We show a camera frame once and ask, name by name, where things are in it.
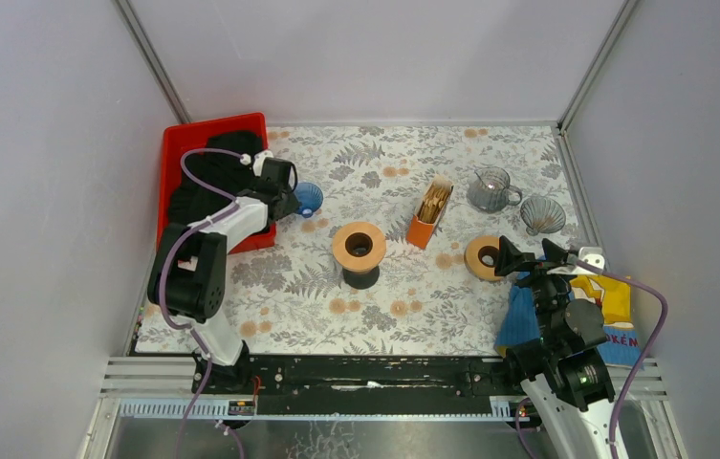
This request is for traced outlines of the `red-rimmed glass carafe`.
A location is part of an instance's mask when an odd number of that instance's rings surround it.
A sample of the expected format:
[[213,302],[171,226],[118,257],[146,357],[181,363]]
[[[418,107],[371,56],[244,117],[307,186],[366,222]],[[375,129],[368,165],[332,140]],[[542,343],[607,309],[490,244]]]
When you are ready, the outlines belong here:
[[375,267],[363,273],[342,269],[341,273],[343,280],[348,286],[357,290],[365,290],[373,287],[377,283],[380,277],[380,268]]

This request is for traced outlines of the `blue glass dripper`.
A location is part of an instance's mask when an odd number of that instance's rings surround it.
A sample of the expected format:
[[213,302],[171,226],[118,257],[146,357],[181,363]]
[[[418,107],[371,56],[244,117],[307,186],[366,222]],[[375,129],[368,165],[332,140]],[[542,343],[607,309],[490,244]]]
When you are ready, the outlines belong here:
[[295,212],[297,215],[304,218],[311,218],[322,206],[322,191],[313,183],[299,183],[294,190],[294,194],[298,201],[298,208]]

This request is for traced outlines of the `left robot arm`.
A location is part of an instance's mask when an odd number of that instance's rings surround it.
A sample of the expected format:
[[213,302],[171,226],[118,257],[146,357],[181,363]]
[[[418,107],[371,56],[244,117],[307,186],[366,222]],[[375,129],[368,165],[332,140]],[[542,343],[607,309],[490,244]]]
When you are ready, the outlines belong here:
[[244,342],[229,326],[221,307],[226,296],[229,252],[253,234],[298,209],[295,165],[269,150],[251,158],[237,155],[247,167],[251,184],[237,195],[194,175],[180,159],[183,173],[195,184],[229,199],[229,204],[196,223],[164,228],[146,289],[148,300],[161,308],[166,325],[189,332],[202,358],[214,369],[214,380],[229,393],[250,383],[251,369],[240,358]]

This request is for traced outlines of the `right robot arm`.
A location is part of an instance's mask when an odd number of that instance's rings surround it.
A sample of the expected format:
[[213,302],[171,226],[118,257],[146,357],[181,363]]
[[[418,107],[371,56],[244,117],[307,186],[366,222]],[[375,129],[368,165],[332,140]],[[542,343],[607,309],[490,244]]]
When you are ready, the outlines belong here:
[[526,394],[561,458],[624,458],[615,416],[616,392],[598,347],[607,341],[604,318],[593,302],[572,295],[578,275],[605,267],[602,249],[564,249],[542,241],[543,256],[499,239],[494,272],[522,273],[539,336],[506,351],[502,379],[511,392]]

